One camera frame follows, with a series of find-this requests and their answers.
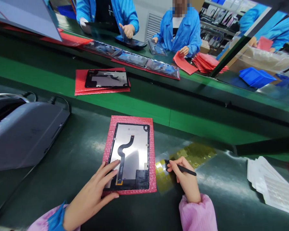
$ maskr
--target blue anti-static coat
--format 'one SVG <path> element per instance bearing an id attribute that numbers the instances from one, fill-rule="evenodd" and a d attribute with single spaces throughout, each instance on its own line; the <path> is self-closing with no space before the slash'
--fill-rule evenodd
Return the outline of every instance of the blue anti-static coat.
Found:
<path id="1" fill-rule="evenodd" d="M 242 32 L 241 35 L 252 26 L 266 8 L 265 5 L 257 4 L 242 16 L 239 22 L 240 31 Z M 257 40 L 259 40 L 261 36 L 264 36 L 267 39 L 273 40 L 272 47 L 275 48 L 276 51 L 282 48 L 286 42 L 289 42 L 289 18 L 280 22 L 285 16 L 286 13 L 276 12 L 255 34 Z"/>
<path id="2" fill-rule="evenodd" d="M 111 0 L 111 3 L 118 27 L 119 23 L 121 23 L 123 26 L 132 24 L 135 27 L 135 35 L 139 31 L 139 22 L 133 1 Z M 76 18 L 78 23 L 80 21 L 80 18 L 85 18 L 89 22 L 94 22 L 95 13 L 95 0 L 77 0 Z"/>
<path id="3" fill-rule="evenodd" d="M 174 41 L 172 14 L 173 11 L 171 10 L 166 12 L 161 21 L 160 33 L 157 33 L 153 37 L 158 37 L 158 41 L 162 43 L 166 50 L 177 52 L 184 46 L 188 46 L 189 52 L 187 57 L 194 57 L 199 52 L 202 43 L 198 12 L 193 7 L 188 8 L 188 13 L 182 20 Z"/>

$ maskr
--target pink sleeve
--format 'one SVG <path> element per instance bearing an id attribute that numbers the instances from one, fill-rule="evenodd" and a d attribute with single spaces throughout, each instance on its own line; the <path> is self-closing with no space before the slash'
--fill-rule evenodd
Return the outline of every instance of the pink sleeve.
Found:
<path id="1" fill-rule="evenodd" d="M 27 231 L 48 231 L 48 219 L 52 215 L 54 215 L 60 207 L 61 205 L 45 213 L 43 216 L 37 219 L 32 225 L 30 225 Z"/>
<path id="2" fill-rule="evenodd" d="M 214 206 L 211 199 L 201 194 L 202 202 L 188 203 L 184 195 L 180 204 L 183 231 L 217 231 Z"/>

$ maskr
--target stylus pen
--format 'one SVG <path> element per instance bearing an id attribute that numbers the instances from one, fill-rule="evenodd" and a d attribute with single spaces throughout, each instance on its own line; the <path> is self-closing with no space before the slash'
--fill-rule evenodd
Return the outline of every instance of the stylus pen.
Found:
<path id="1" fill-rule="evenodd" d="M 179 168 L 179 170 L 180 170 L 181 172 L 186 172 L 186 173 L 189 173 L 189 174 L 191 174 L 191 175 L 197 176 L 197 174 L 196 174 L 195 172 L 193 172 L 193 171 L 191 171 L 191 170 L 189 170 L 189 169 L 187 169 L 187 168 L 185 168 L 185 167 L 182 167 L 181 165 L 177 165 L 177 166 L 178 166 L 178 168 Z"/>

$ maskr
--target gray machine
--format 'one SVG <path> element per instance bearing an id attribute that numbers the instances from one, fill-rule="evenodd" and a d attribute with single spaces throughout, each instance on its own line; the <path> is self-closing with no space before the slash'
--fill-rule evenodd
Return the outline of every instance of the gray machine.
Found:
<path id="1" fill-rule="evenodd" d="M 69 115 L 51 103 L 0 94 L 0 170 L 39 163 Z"/>

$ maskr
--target white wall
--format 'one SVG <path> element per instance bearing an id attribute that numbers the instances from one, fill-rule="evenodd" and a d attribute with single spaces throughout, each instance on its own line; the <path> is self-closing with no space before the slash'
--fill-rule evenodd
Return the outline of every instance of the white wall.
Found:
<path id="1" fill-rule="evenodd" d="M 149 12 L 163 17 L 172 7 L 172 0 L 133 0 L 139 21 L 139 32 L 134 39 L 144 42 Z"/>

